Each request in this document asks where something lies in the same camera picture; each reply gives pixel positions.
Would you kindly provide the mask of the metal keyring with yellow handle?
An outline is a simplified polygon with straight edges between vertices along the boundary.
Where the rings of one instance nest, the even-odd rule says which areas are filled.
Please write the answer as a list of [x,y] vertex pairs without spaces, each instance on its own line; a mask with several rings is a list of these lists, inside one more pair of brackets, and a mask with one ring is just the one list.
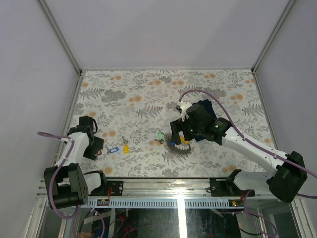
[[175,142],[171,140],[171,134],[165,135],[165,147],[169,150],[169,152],[177,155],[187,155],[191,153],[191,145],[182,143],[180,145],[176,145]]

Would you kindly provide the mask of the green key tag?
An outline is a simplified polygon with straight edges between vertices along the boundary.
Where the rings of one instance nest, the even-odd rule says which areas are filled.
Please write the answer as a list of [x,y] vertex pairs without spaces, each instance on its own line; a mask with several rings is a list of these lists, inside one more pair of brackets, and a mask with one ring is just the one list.
[[156,142],[160,144],[164,144],[165,142],[165,136],[163,132],[158,132],[158,139],[155,139]]

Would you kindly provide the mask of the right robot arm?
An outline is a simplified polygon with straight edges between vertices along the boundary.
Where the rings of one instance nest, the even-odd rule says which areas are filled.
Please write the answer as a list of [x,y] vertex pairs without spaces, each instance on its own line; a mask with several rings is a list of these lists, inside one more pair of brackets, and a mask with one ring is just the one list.
[[290,203],[298,195],[307,173],[301,154],[287,154],[238,132],[233,123],[215,116],[208,100],[191,104],[180,102],[177,107],[181,117],[170,123],[171,140],[181,144],[185,140],[207,140],[235,150],[264,169],[264,172],[237,170],[227,179],[226,191],[238,195],[243,190],[262,190],[273,194],[283,202]]

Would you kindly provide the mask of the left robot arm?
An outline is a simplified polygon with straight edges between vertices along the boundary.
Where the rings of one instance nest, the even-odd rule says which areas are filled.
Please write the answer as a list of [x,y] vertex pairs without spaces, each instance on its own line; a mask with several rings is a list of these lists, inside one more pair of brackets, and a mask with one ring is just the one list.
[[46,168],[44,180],[53,209],[80,206],[89,196],[104,195],[108,191],[106,176],[102,171],[83,173],[82,159],[95,161],[103,150],[104,140],[96,137],[98,126],[94,118],[83,116],[79,124],[69,129],[66,136],[39,132],[45,137],[57,138],[66,143],[60,159],[53,167]]

